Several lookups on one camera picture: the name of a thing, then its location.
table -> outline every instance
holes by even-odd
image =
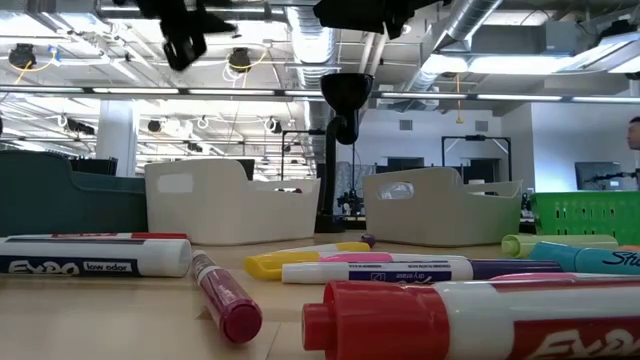
[[[283,285],[251,278],[243,259],[281,249],[358,241],[360,233],[235,247],[198,247],[228,269],[260,305],[264,323],[249,344],[220,340],[203,295],[183,279],[0,277],[0,352],[7,360],[324,360],[305,352],[301,309],[322,301],[324,286]],[[459,249],[376,244],[395,253],[500,257],[500,247]]]

yellow marker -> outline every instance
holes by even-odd
[[[244,260],[244,269],[249,275],[253,276],[256,279],[280,280],[280,278],[282,277],[282,265],[284,264],[317,262],[322,257],[331,256],[338,252],[367,252],[371,249],[366,243],[346,242],[339,244],[310,246],[307,248],[300,248],[298,250],[300,251],[287,250],[249,256]]]

blue marker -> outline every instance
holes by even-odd
[[[565,272],[640,275],[640,253],[606,249],[581,249],[541,242],[533,248],[532,260],[556,261]]]

red marker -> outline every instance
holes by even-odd
[[[84,234],[44,234],[44,235],[14,235],[9,238],[39,238],[39,239],[187,239],[182,233],[84,233]]]
[[[262,311],[227,270],[204,251],[193,252],[193,274],[206,295],[209,313],[222,336],[235,344],[253,339],[262,327]]]
[[[524,360],[640,355],[640,280],[337,281],[303,308],[327,360]]]

metal frame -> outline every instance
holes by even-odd
[[[447,140],[449,139],[454,139],[454,143],[451,144],[451,146],[449,146],[448,148],[445,149],[445,143]],[[453,149],[454,146],[456,146],[456,144],[460,141],[460,140],[464,140],[464,141],[487,141],[487,140],[493,140],[493,142],[503,151],[507,154],[507,161],[508,161],[508,165],[509,165],[509,181],[513,181],[513,169],[512,169],[512,159],[511,159],[511,138],[510,137],[502,137],[502,136],[484,136],[484,135],[467,135],[467,136],[443,136],[441,138],[441,145],[442,145],[442,166],[446,166],[446,156],[447,153],[449,152],[449,150]],[[502,147],[502,145],[500,145],[500,143],[498,142],[499,140],[503,140],[507,143],[507,148],[505,149],[504,147]]]

